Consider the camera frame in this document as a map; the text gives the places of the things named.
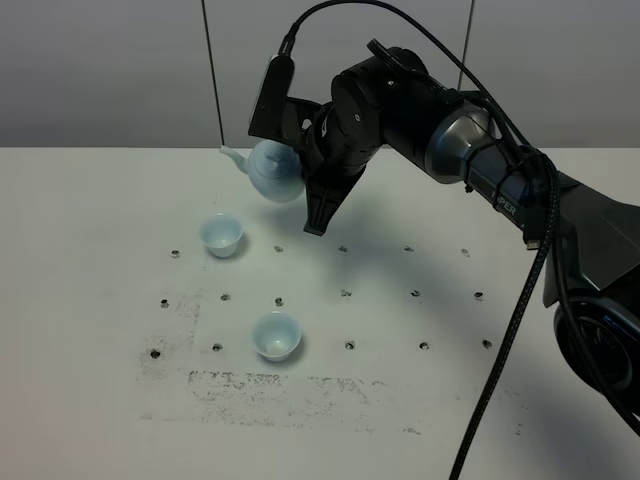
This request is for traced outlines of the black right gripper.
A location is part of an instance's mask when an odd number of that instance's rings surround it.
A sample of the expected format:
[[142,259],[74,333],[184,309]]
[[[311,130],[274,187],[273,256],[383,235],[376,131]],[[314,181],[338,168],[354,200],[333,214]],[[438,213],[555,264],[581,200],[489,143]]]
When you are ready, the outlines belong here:
[[370,146],[342,126],[332,102],[314,117],[299,149],[306,192],[304,231],[324,235],[370,160]]

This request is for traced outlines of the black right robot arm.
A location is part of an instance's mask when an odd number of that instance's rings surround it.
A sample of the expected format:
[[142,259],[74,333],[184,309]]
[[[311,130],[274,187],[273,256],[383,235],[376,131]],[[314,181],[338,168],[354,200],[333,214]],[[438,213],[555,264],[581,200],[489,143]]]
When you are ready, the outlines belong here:
[[554,307],[561,353],[632,428],[639,425],[639,210],[561,173],[517,140],[482,91],[448,89],[411,51],[368,45],[368,59],[337,75],[299,153],[308,233],[322,235],[389,146],[441,184],[461,183],[505,216],[536,254],[489,374],[490,396],[537,281]]

